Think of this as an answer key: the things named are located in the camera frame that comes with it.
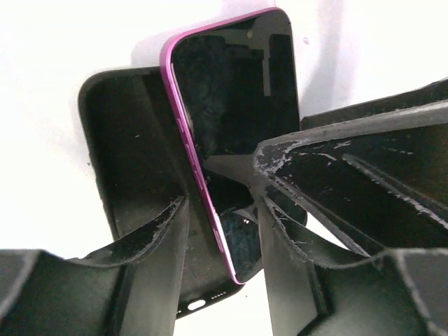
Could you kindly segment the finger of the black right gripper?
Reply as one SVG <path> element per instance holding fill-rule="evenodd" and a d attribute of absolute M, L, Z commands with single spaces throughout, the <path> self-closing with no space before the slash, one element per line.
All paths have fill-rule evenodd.
<path fill-rule="evenodd" d="M 255 170 L 358 252 L 447 246 L 447 103 L 260 143 Z"/>
<path fill-rule="evenodd" d="M 446 78 L 417 90 L 304 117 L 300 127 L 301 130 L 309 130 L 316 127 L 366 118 L 391 111 L 410 109 L 444 100 L 447 100 Z"/>

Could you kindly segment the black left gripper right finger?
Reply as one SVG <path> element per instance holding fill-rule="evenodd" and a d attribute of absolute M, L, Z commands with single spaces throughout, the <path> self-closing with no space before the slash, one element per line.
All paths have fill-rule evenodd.
<path fill-rule="evenodd" d="M 365 257 L 258 202 L 275 335 L 446 335 L 447 250 L 388 249 Z"/>

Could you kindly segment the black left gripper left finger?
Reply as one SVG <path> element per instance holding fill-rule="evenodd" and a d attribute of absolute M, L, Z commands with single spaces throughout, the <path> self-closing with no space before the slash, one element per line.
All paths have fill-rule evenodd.
<path fill-rule="evenodd" d="M 188 236 L 189 204 L 84 258 L 1 252 L 2 335 L 171 335 Z"/>

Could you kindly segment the black phone case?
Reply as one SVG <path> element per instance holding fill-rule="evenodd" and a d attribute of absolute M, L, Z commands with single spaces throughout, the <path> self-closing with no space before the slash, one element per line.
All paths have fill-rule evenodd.
<path fill-rule="evenodd" d="M 179 319 L 231 297 L 231 280 L 157 67 L 88 78 L 78 109 L 118 255 L 117 316 Z"/>

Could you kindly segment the pink-edged black phone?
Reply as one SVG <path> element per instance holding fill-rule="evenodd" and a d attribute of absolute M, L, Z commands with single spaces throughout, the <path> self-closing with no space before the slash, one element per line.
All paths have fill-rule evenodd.
<path fill-rule="evenodd" d="M 228 274 L 244 284 L 261 259 L 251 156 L 300 128 L 290 19 L 271 7 L 183 32 L 160 69 Z"/>

